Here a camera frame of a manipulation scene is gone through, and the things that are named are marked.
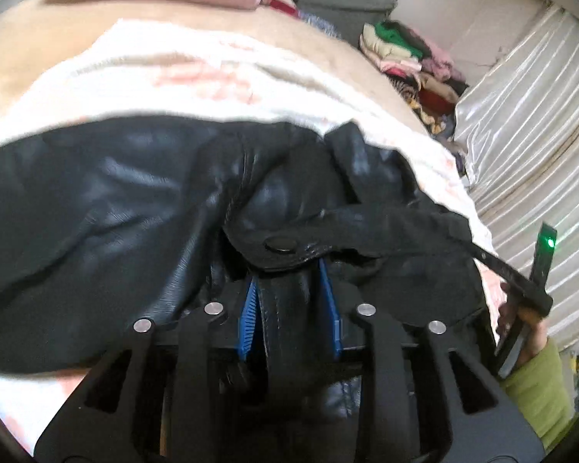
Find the white satin curtain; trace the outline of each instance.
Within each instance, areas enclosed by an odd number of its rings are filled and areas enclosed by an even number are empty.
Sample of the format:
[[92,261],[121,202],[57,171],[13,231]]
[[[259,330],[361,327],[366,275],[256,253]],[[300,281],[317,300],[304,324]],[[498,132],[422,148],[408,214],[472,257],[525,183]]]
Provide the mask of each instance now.
[[550,335],[579,339],[579,20],[556,5],[456,107],[470,195],[498,254],[524,273],[542,221],[558,230]]

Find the silver rivet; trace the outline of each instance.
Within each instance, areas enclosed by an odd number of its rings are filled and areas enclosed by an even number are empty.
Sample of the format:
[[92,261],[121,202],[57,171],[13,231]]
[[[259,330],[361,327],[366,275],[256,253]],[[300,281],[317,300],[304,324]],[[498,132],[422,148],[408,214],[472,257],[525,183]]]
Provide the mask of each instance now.
[[140,318],[137,322],[133,324],[133,329],[137,333],[146,333],[152,327],[152,322],[147,318]]
[[223,305],[221,303],[217,303],[213,301],[212,303],[208,303],[204,306],[204,312],[208,315],[218,315],[223,311]]
[[356,307],[356,311],[361,314],[363,317],[371,317],[375,315],[375,306],[369,303],[360,303]]
[[446,332],[446,324],[439,320],[432,320],[429,322],[429,330],[433,334],[444,334]]

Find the green clothing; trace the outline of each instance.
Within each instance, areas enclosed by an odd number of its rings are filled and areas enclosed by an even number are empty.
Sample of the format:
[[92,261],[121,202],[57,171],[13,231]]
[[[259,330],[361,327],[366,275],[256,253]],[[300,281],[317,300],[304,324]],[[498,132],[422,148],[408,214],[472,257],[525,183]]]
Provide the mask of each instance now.
[[394,28],[386,29],[384,26],[382,26],[381,22],[378,22],[377,24],[375,24],[375,34],[389,44],[398,45],[410,51],[412,55],[416,57],[418,60],[422,59],[423,56],[422,51],[408,44],[399,34],[398,30]]
[[572,419],[555,343],[549,340],[542,352],[508,376],[501,386],[550,451]]

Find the hand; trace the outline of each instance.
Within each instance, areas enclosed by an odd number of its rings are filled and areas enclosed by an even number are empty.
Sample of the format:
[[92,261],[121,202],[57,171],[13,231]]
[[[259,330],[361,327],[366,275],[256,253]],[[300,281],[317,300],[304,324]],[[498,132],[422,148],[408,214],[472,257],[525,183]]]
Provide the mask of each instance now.
[[[501,286],[505,293],[510,293],[510,286],[508,284],[503,283]],[[510,329],[516,315],[519,315],[519,318],[532,329],[527,341],[525,342],[525,346],[519,354],[519,360],[517,360],[515,365],[515,367],[518,368],[532,360],[543,350],[543,348],[545,348],[545,346],[547,346],[548,336],[547,323],[536,311],[524,307],[516,308],[512,303],[504,303],[499,307],[497,331],[500,336],[504,336],[505,331]]]

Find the green sleeve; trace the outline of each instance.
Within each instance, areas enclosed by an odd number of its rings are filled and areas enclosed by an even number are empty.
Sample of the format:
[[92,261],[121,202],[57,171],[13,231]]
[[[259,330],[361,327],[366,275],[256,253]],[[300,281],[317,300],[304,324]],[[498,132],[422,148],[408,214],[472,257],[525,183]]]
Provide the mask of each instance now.
[[541,353],[511,374],[501,386],[545,448],[551,449],[572,419],[571,402],[555,343],[549,340]]

